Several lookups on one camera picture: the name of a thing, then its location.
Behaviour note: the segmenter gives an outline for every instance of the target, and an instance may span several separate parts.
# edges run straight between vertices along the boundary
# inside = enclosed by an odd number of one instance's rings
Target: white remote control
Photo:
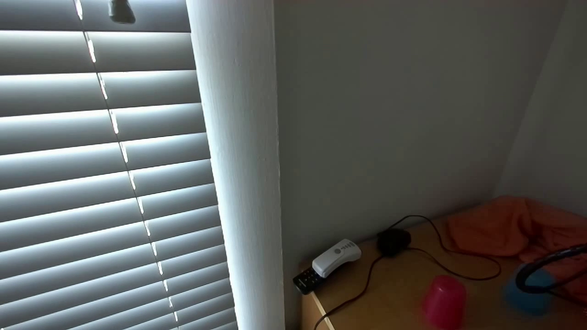
[[[326,278],[345,262],[355,261],[361,257],[361,249],[349,240],[342,240],[324,251],[312,261],[312,268],[322,278]]]

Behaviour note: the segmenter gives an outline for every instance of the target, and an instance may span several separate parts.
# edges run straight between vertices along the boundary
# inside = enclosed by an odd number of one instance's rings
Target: red cup
[[[426,319],[444,330],[459,329],[463,323],[467,291],[456,278],[436,276],[424,299]]]

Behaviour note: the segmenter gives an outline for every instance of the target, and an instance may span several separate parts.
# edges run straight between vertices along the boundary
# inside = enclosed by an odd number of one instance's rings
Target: wooden desk
[[[443,220],[434,222],[446,238]],[[451,270],[474,277],[496,272],[490,261],[445,253],[428,223],[409,229],[412,247],[419,247]],[[332,274],[316,292],[302,298],[302,330],[313,330],[318,318],[341,302],[357,295],[365,286],[371,262],[379,253],[375,241],[359,244],[361,259],[346,264]],[[527,316],[511,309],[502,299],[502,289],[519,261],[496,258],[502,275],[491,281],[461,280],[467,287],[467,307],[463,329],[587,329],[587,315],[581,307],[558,298],[544,316]],[[319,330],[392,330],[425,329],[421,302],[436,275],[445,274],[436,264],[417,251],[405,251],[392,259],[383,259],[373,269],[369,289],[361,299],[322,321]]]

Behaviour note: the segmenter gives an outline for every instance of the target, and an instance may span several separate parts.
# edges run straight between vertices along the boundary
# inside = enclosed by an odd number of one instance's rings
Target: black remote control
[[[298,288],[299,292],[304,295],[314,291],[324,281],[326,281],[326,279],[318,275],[312,267],[304,270],[298,276],[293,278],[293,283]]]

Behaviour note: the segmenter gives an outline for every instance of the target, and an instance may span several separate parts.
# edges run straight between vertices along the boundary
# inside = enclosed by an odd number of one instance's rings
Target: window blind
[[[185,0],[0,1],[0,328],[235,330]]]

